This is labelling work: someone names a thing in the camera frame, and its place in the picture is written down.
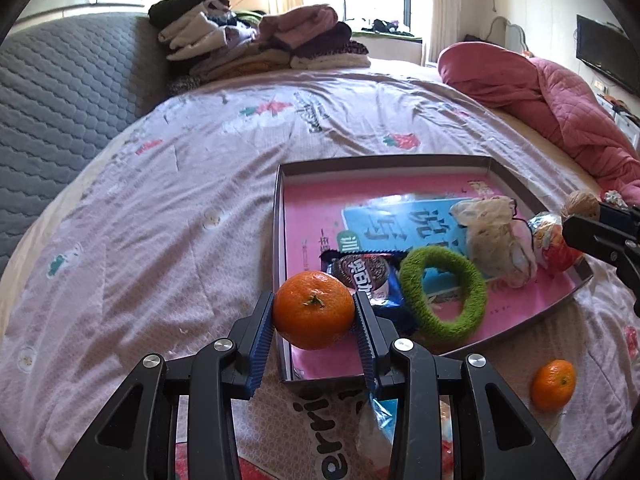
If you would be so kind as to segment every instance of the green plush ring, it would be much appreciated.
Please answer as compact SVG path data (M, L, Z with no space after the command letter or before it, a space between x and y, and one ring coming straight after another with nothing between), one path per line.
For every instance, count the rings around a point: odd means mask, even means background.
M425 303L422 275L427 267L448 270L458 277L463 297L462 312L453 321L442 321ZM404 298L418 317L421 333L431 343L454 343L469 337L484 317L487 294L482 274L461 254L440 246L412 250L400 264Z

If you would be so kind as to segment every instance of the flat screen tv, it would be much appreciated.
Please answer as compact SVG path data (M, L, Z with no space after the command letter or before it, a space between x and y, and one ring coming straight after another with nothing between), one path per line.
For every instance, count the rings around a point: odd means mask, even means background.
M640 56L622 32L578 15L576 57L626 91L640 96Z

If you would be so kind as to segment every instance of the mattress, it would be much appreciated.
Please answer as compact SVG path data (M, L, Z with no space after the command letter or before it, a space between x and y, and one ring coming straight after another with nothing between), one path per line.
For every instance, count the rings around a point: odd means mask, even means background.
M14 311L0 351L0 427L36 480L55 475L142 355L194 353L270 287L279 164L403 153L383 138L408 131L418 153L495 157L551 209L574 189L599 191L534 131L409 63L248 76L165 102L51 203L0 282L4 322ZM52 266L60 255L62 270ZM485 352L525 402L540 365L574 363L572 401L534 414L578 478L628 431L640 384L625 339L638 327L632 295L610 267L590 264L595 278L572 304ZM370 478L354 448L353 404L328 400L350 478ZM254 400L234 404L238 450L276 478L313 479L322 457L294 402L270 358Z
M74 16L0 48L0 274L44 208L122 130L166 97L145 15Z

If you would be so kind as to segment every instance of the power outlet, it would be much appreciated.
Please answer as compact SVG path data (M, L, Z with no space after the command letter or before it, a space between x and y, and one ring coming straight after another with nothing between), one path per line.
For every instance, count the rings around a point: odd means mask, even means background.
M600 90L603 94L608 94L609 93L609 87L607 85L605 85L602 81L600 81L600 79L594 79L593 80L593 86L597 90Z

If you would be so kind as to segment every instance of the tangerine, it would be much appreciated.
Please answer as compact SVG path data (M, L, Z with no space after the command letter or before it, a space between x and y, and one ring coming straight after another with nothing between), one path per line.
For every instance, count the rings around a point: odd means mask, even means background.
M289 278L273 299L273 325L293 346L319 350L350 330L355 306L349 289L319 270Z
M531 384L531 400L542 412L554 412L569 402L574 390L574 366L556 359L537 371Z

